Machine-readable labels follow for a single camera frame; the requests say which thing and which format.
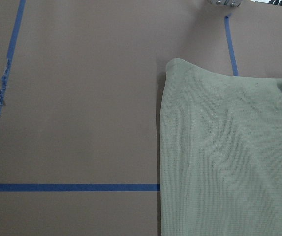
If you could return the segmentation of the aluminium frame post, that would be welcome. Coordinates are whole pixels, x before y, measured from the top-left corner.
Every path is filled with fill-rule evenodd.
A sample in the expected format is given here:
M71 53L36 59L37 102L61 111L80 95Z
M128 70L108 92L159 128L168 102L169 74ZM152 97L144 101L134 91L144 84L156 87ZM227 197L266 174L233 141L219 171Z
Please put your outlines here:
M207 0L208 3L219 6L238 7L243 0Z

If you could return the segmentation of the olive green long-sleeve shirt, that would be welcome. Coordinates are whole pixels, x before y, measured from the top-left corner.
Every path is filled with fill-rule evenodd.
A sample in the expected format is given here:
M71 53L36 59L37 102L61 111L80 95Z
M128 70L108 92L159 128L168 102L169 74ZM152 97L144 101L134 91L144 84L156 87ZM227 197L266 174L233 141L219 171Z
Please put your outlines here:
M282 78L166 66L161 233L282 236Z

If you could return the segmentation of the blue tape line lengthwise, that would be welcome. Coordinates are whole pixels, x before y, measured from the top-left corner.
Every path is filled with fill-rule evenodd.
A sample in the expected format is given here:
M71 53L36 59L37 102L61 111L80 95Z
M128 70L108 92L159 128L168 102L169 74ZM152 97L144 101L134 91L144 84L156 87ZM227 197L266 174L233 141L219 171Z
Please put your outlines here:
M11 38L9 41L8 49L7 49L6 66L2 74L1 84L0 84L0 116L1 116L1 111L2 111L3 106L5 106L4 98L5 98L7 83L8 83L8 79L10 75L10 70L12 67L17 38L18 38L18 34L19 34L19 30L20 30L20 26L21 26L21 22L23 18L25 4L26 4L25 0L19 1L16 18L15 18L13 30L11 33Z

